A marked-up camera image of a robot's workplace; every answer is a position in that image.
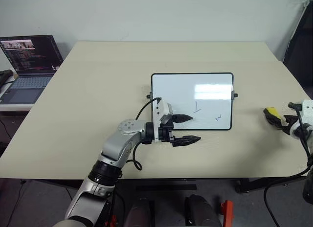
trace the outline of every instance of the laptop keyboard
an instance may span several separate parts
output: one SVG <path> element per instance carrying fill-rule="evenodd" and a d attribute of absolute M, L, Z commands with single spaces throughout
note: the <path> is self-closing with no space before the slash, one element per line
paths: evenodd
<path fill-rule="evenodd" d="M 11 85 L 11 89 L 43 89 L 47 86 L 52 76 L 18 78 Z"/>

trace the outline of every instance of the black object on desk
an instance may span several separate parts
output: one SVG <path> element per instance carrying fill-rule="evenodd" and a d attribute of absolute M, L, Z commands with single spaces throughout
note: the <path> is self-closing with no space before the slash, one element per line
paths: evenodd
<path fill-rule="evenodd" d="M 0 89 L 6 83 L 8 78 L 13 75 L 13 71 L 10 69 L 0 71 Z"/>

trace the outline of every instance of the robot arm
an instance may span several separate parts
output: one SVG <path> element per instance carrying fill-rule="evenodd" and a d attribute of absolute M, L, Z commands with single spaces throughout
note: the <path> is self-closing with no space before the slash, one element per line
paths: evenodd
<path fill-rule="evenodd" d="M 173 115 L 171 105 L 161 99 L 154 112 L 153 122 L 129 119 L 119 124 L 117 131 L 104 143 L 92 171 L 69 205 L 65 221 L 54 227 L 95 226 L 103 212 L 108 211 L 108 198 L 112 196 L 115 184 L 122 176 L 121 169 L 137 144 L 160 140 L 173 146 L 183 146 L 200 140 L 198 136 L 176 138 L 172 133 L 173 122 L 185 122 L 192 117 Z"/>
<path fill-rule="evenodd" d="M 283 126 L 278 113 L 269 112 L 267 108 L 264 110 L 269 123 L 281 129 L 284 133 L 295 139 L 299 139 L 306 150 L 308 163 L 310 168 L 302 196 L 304 200 L 313 204 L 313 100 L 304 100 L 301 104 L 289 103 L 288 107 L 297 112 L 295 115 L 284 115 L 287 126 Z"/>

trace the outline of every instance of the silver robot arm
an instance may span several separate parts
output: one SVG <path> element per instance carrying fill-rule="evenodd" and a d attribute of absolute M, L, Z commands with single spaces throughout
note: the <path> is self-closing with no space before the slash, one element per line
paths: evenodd
<path fill-rule="evenodd" d="M 160 140 L 170 142 L 173 146 L 183 146 L 200 140 L 198 136 L 173 136 L 173 122 L 184 122 L 192 117 L 173 115 L 171 105 L 165 101 L 158 101 L 154 114 L 153 122 L 129 119 L 119 124 L 117 131 L 104 143 L 92 171 L 69 205 L 65 220 L 54 227 L 95 226 L 108 198 L 113 194 L 118 178 L 122 176 L 122 167 L 137 144 L 151 144 L 154 140 Z"/>

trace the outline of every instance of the handwritten mark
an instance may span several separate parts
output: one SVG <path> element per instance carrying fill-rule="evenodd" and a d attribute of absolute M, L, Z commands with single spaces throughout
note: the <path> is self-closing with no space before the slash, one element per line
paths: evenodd
<path fill-rule="evenodd" d="M 198 112 L 198 111 L 200 111 L 200 110 L 202 110 L 202 109 L 198 109 L 197 111 L 194 111 L 194 113 L 196 113 L 196 112 Z"/>
<path fill-rule="evenodd" d="M 197 109 L 197 101 L 196 101 L 196 111 L 194 111 L 194 113 L 196 113 L 196 112 L 198 112 L 200 110 L 202 110 L 202 109 Z"/>
<path fill-rule="evenodd" d="M 219 121 L 219 119 L 222 117 L 222 115 L 220 115 L 220 117 L 215 118 L 216 121 Z"/>

